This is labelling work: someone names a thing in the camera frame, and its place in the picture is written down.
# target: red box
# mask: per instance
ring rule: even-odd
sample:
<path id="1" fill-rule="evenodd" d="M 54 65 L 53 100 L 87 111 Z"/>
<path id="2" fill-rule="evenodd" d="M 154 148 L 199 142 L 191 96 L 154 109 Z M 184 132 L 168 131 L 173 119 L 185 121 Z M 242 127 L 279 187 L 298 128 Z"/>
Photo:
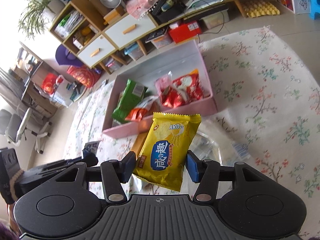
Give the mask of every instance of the red box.
<path id="1" fill-rule="evenodd" d="M 169 34 L 175 43 L 187 40 L 201 33 L 202 30 L 197 21 L 191 23 L 183 23 L 178 28 L 169 30 Z"/>

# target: white drawer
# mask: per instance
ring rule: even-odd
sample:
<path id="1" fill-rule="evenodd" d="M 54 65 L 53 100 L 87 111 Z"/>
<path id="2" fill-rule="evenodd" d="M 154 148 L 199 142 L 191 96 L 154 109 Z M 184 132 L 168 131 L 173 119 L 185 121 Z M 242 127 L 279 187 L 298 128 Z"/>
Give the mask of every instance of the white drawer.
<path id="1" fill-rule="evenodd" d="M 91 56 L 97 49 L 99 49 L 99 52 L 95 56 Z M 115 49 L 103 35 L 100 35 L 79 53 L 78 58 L 89 67 L 94 67 L 97 62 L 112 53 Z"/>
<path id="2" fill-rule="evenodd" d="M 136 26 L 132 31 L 123 34 L 123 31 L 127 30 L 133 25 Z M 131 41 L 154 29 L 155 27 L 156 25 L 148 15 L 145 15 L 141 20 L 137 20 L 129 14 L 116 24 L 112 25 L 105 31 L 105 33 L 121 49 L 125 45 L 131 43 Z"/>

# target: drawer handle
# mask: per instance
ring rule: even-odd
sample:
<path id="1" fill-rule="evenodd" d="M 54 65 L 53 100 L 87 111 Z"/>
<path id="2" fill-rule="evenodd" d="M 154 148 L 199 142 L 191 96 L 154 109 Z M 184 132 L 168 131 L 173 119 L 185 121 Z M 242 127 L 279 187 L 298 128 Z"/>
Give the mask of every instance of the drawer handle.
<path id="1" fill-rule="evenodd" d="M 97 55 L 100 52 L 100 48 L 96 49 L 94 52 L 92 52 L 92 54 L 90 55 L 90 57 L 94 57 L 95 55 Z"/>
<path id="2" fill-rule="evenodd" d="M 134 24 L 134 25 L 130 26 L 128 29 L 124 30 L 122 32 L 122 34 L 127 34 L 127 33 L 131 32 L 131 31 L 133 31 L 136 27 L 137 27 L 137 25 Z"/>

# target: blue stool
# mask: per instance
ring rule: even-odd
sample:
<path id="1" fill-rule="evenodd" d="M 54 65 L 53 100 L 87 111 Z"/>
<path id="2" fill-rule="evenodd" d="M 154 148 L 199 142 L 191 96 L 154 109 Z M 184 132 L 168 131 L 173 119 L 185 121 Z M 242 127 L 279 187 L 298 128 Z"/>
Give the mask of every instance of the blue stool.
<path id="1" fill-rule="evenodd" d="M 310 18 L 315 20 L 316 13 L 320 14 L 320 0 L 311 0 Z"/>

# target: purple hat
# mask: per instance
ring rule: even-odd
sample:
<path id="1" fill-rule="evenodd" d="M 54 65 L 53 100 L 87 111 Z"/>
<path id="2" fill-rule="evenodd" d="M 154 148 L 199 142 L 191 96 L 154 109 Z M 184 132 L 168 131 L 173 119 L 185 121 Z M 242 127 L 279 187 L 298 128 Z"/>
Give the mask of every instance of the purple hat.
<path id="1" fill-rule="evenodd" d="M 10 231 L 6 226 L 0 222 L 0 239 L 2 240 L 19 240 L 19 237 Z"/>
<path id="2" fill-rule="evenodd" d="M 56 61 L 59 65 L 68 65 L 82 67 L 84 64 L 75 55 L 73 55 L 63 44 L 60 44 L 56 50 Z"/>

